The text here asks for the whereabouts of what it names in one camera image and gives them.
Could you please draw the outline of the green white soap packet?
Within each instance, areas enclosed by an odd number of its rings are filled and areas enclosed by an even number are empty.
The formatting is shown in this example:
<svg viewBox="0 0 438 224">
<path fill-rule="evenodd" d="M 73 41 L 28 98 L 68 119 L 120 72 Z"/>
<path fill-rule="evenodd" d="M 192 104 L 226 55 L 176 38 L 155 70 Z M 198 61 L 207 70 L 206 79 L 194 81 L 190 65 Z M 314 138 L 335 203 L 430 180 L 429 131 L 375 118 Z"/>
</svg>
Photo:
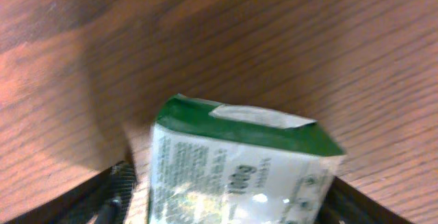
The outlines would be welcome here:
<svg viewBox="0 0 438 224">
<path fill-rule="evenodd" d="M 345 157 L 313 119 L 183 95 L 151 145 L 150 223 L 313 223 Z"/>
</svg>

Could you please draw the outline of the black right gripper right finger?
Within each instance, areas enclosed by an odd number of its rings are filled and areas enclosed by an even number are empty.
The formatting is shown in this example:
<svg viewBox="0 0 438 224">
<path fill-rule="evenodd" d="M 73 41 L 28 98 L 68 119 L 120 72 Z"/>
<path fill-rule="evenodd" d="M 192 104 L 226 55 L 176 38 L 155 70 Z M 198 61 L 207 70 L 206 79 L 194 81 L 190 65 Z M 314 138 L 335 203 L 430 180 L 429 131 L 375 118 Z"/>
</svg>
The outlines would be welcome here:
<svg viewBox="0 0 438 224">
<path fill-rule="evenodd" d="M 413 224 L 336 177 L 315 224 Z"/>
</svg>

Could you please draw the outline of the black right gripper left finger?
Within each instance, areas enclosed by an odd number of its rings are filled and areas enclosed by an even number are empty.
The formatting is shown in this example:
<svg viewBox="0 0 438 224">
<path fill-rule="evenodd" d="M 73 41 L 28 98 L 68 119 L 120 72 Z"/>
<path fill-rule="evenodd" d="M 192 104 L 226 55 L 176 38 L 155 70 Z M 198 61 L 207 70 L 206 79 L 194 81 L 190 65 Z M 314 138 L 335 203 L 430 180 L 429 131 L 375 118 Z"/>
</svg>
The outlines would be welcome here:
<svg viewBox="0 0 438 224">
<path fill-rule="evenodd" d="M 136 184 L 134 166 L 120 161 L 62 196 L 6 223 L 122 224 Z"/>
</svg>

